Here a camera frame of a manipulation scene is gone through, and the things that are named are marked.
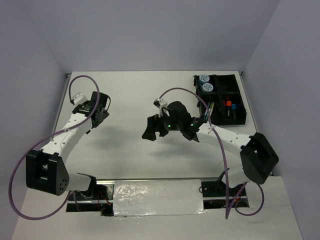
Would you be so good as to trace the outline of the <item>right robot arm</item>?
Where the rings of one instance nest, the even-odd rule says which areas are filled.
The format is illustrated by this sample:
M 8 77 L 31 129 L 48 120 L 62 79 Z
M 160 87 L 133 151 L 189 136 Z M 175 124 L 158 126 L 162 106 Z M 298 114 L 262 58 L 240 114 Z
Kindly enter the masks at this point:
M 223 196 L 230 195 L 235 187 L 244 183 L 264 184 L 279 162 L 278 155 L 262 133 L 248 135 L 221 128 L 191 116 L 179 101 L 167 103 L 157 99 L 154 105 L 158 107 L 158 113 L 147 118 L 142 138 L 155 141 L 171 131 L 179 131 L 189 141 L 220 147 L 225 170 L 218 179 L 217 190 Z M 239 157 L 240 164 L 227 167 L 226 152 Z

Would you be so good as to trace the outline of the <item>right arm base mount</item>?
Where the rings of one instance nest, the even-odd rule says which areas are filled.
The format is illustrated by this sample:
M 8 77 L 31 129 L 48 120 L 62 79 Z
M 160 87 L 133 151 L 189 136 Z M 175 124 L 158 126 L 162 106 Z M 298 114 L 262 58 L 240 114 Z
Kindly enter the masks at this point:
M 215 181 L 201 182 L 198 191 L 202 193 L 204 209 L 224 209 L 226 207 L 226 185 L 222 182 L 224 175 L 225 172 L 223 171 Z M 229 188 L 229 203 L 232 202 L 242 185 L 243 184 L 239 184 L 234 188 Z M 235 200 L 232 208 L 234 208 L 236 204 L 238 204 L 237 206 L 240 208 L 248 208 L 249 204 L 246 196 L 246 190 L 243 189 Z

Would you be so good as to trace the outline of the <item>blue highlighter marker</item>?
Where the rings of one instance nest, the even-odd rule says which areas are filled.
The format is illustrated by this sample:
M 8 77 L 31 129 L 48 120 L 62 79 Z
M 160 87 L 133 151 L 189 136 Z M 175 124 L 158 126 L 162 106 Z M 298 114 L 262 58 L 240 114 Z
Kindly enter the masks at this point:
M 234 103 L 231 105 L 231 113 L 232 113 L 232 119 L 236 120 L 237 119 L 237 105 Z

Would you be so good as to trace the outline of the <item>blue clear pen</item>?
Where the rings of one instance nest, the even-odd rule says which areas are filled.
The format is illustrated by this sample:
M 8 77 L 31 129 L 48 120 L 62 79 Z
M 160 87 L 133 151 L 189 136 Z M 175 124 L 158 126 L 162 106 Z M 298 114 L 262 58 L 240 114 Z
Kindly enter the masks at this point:
M 209 117 L 209 115 L 210 115 L 211 105 L 212 105 L 211 102 L 209 102 L 209 103 L 207 104 L 207 109 L 205 110 L 204 115 L 203 115 L 203 119 L 206 120 L 206 121 L 208 120 L 208 117 Z

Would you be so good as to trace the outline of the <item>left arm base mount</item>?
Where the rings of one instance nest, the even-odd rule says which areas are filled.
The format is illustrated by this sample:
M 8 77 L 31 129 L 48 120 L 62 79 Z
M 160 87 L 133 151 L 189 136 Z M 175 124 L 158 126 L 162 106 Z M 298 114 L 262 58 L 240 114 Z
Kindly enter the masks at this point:
M 89 194 L 75 191 L 68 198 L 67 213 L 96 213 L 104 217 L 114 216 L 114 184 L 98 184 Z

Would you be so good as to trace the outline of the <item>yellow green pen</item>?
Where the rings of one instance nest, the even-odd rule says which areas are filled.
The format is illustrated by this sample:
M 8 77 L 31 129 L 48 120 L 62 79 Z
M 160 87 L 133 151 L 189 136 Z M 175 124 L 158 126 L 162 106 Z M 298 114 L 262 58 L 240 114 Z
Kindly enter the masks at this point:
M 213 113 L 214 107 L 215 107 L 215 102 L 211 102 L 210 112 L 209 112 L 209 116 L 208 116 L 207 121 L 209 121 L 211 119 L 211 115 Z

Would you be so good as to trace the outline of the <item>blue glitter jar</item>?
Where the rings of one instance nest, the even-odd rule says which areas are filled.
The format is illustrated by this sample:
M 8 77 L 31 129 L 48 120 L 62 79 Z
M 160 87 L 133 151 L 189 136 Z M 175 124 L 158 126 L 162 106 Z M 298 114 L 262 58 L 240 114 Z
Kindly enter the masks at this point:
M 211 83 L 207 82 L 201 86 L 201 89 L 204 93 L 211 93 L 214 90 L 214 86 Z
M 198 81 L 201 85 L 209 83 L 210 82 L 210 76 L 207 74 L 201 74 L 198 77 Z

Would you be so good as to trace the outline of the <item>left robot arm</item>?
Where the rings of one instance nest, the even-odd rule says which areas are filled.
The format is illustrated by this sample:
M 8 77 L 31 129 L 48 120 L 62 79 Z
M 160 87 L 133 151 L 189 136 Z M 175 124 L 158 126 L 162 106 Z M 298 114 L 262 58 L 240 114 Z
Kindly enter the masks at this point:
M 62 132 L 40 150 L 27 153 L 26 186 L 56 196 L 76 191 L 91 200 L 98 193 L 96 177 L 86 173 L 68 173 L 65 163 L 80 139 L 109 116 L 107 103 L 111 99 L 94 91 L 90 99 L 79 92 L 73 100 L 75 107 Z

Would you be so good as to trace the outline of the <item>orange highlighter marker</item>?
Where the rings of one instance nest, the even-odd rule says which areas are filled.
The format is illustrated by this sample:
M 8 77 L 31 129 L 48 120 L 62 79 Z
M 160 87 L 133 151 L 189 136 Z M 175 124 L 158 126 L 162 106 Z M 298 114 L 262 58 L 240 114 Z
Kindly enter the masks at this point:
M 226 101 L 225 102 L 225 109 L 226 109 L 226 117 L 230 119 L 232 117 L 232 102 Z

